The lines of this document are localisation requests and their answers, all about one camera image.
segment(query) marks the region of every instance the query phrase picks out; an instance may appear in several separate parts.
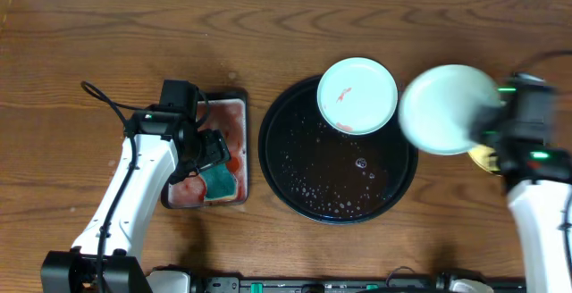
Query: wooden table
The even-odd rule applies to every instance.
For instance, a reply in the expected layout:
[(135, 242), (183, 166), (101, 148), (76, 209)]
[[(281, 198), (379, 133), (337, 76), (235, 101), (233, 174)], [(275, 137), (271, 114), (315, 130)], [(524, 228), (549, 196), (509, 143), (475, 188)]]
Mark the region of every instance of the wooden table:
[[(522, 276), (501, 180), (467, 156), (421, 154), (394, 208), (335, 227), (274, 195), (257, 160), (258, 129), (285, 88), (345, 57), (380, 61), (402, 91), (438, 64), (502, 80), (532, 54), (571, 46), (572, 0), (13, 0), (0, 37), (0, 290), (41, 290), (47, 251), (69, 249), (114, 173), (122, 126), (81, 80), (133, 105), (157, 102), (166, 78), (249, 92), (249, 200), (159, 204), (146, 272), (180, 264), (201, 274), (382, 278), (407, 265)], [(572, 66), (554, 60), (535, 73), (559, 87), (557, 143), (572, 148)]]

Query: led indicator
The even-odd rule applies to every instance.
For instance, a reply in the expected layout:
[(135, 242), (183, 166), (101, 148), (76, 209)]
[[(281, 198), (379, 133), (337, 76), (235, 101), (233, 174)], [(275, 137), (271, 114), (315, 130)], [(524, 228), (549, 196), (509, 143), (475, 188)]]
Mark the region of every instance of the led indicator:
[(517, 91), (516, 88), (511, 88), (511, 87), (504, 87), (504, 88), (498, 88), (499, 92), (515, 92)]
[(533, 151), (530, 153), (530, 155), (532, 155), (534, 159), (547, 159), (548, 157), (550, 157), (550, 155), (548, 155), (543, 151)]

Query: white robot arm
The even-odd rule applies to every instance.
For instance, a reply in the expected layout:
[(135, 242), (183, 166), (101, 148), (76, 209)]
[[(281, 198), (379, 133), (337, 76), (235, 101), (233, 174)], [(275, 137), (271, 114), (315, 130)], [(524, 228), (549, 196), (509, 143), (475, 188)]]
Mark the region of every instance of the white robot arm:
[(562, 182), (524, 180), (508, 195), (517, 223), (526, 268), (526, 289), (531, 293), (572, 293), (570, 242), (563, 225), (571, 192)]
[[(104, 255), (111, 256), (115, 250), (140, 260), (143, 240), (155, 210), (163, 185), (174, 172), (179, 158), (172, 140), (161, 140), (161, 136), (138, 134), (135, 136), (138, 161), (130, 176), (127, 188), (115, 208), (105, 243)], [(123, 142), (122, 157), (114, 178), (97, 208), (88, 227), (73, 242), (82, 254), (96, 255), (100, 228), (103, 226), (109, 207), (121, 186), (129, 168), (131, 144)]]

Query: black tray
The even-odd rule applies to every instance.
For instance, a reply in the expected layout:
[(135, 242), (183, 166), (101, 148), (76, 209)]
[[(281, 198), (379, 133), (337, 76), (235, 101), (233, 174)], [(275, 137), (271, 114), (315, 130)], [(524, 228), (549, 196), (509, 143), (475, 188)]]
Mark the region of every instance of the black tray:
[[(417, 150), (401, 133), (397, 112), (366, 136), (329, 126), (315, 99), (321, 77), (289, 88), (268, 110), (258, 138), (262, 172), (278, 198), (312, 220), (364, 222), (405, 194)], [(366, 159), (365, 169), (356, 165), (358, 158)]]

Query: black cable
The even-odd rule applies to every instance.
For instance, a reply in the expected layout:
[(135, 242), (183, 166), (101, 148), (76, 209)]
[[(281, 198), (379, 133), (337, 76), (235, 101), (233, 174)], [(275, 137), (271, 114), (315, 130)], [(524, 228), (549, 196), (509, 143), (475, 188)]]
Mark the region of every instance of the black cable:
[(103, 93), (101, 90), (99, 90), (89, 82), (82, 81), (81, 87), (91, 96), (95, 97), (98, 100), (106, 102), (109, 106), (111, 106), (111, 108), (115, 111), (119, 119), (122, 121), (123, 127), (126, 129), (127, 137), (129, 138), (129, 141), (131, 143), (131, 161), (129, 164), (129, 169), (127, 170), (125, 178), (123, 178), (122, 185), (119, 187), (119, 190), (115, 195), (114, 201), (109, 206), (109, 210), (107, 211), (107, 215), (105, 216), (104, 219), (104, 224), (103, 226), (101, 226), (99, 230), (99, 241), (97, 242), (97, 259), (96, 259), (97, 286), (99, 287), (100, 293), (105, 293), (104, 271), (103, 271), (105, 239), (107, 239), (107, 233), (109, 232), (109, 226), (111, 224), (111, 219), (114, 216), (115, 208), (117, 208), (119, 200), (122, 197), (123, 191), (127, 188), (127, 183), (129, 182), (129, 179), (137, 165), (137, 145), (135, 144), (135, 136), (133, 134), (133, 131), (129, 131), (129, 123), (127, 122), (127, 119), (125, 119), (123, 113), (119, 110), (121, 104), (116, 104), (115, 102), (113, 102), (109, 97), (105, 95), (105, 93)]
[(205, 92), (199, 90), (198, 93), (200, 94), (200, 96), (203, 98), (203, 101), (205, 101), (205, 106), (206, 106), (206, 113), (205, 115), (203, 115), (198, 121), (197, 121), (197, 129), (202, 126), (203, 124), (205, 124), (206, 119), (208, 119), (208, 116), (211, 114), (211, 106), (208, 104), (208, 98), (206, 97)]
[(395, 275), (396, 272), (399, 272), (401, 270), (408, 270), (408, 271), (411, 271), (412, 273), (415, 273), (415, 271), (413, 271), (413, 269), (411, 267), (400, 266), (400, 267), (396, 268), (395, 270), (391, 271), (391, 273), (387, 276), (387, 279), (385, 279), (385, 287), (387, 287), (387, 288), (390, 287), (391, 278), (393, 277), (393, 275)]
[(517, 65), (512, 73), (514, 75), (515, 73), (518, 72), (529, 71), (533, 66), (535, 66), (540, 62), (544, 62), (561, 56), (572, 56), (572, 50), (556, 50), (556, 51), (549, 51), (549, 52), (535, 54), (532, 57), (525, 59), (519, 65)]
[(90, 96), (96, 98), (96, 99), (99, 100), (99, 101), (106, 102), (106, 103), (108, 103), (109, 105), (113, 104), (113, 105), (115, 105), (115, 106), (117, 106), (117, 107), (120, 107), (120, 108), (123, 108), (123, 109), (127, 109), (127, 110), (133, 110), (133, 111), (135, 111), (135, 110), (143, 110), (143, 109), (141, 109), (141, 108), (138, 108), (137, 106), (123, 105), (123, 104), (120, 104), (120, 103), (117, 103), (117, 102), (113, 102), (113, 101), (109, 100), (109, 98), (107, 98), (107, 100), (105, 100), (102, 96), (100, 96), (100, 95), (98, 95), (97, 93), (94, 93), (94, 92), (92, 91), (92, 89), (93, 89), (94, 91), (99, 91), (99, 92), (101, 92), (99, 89), (97, 89), (95, 86), (93, 86), (93, 85), (92, 85), (91, 83), (89, 83), (89, 82), (82, 81), (82, 82), (81, 82), (81, 88), (83, 88), (83, 90), (86, 91), (86, 93), (89, 94)]

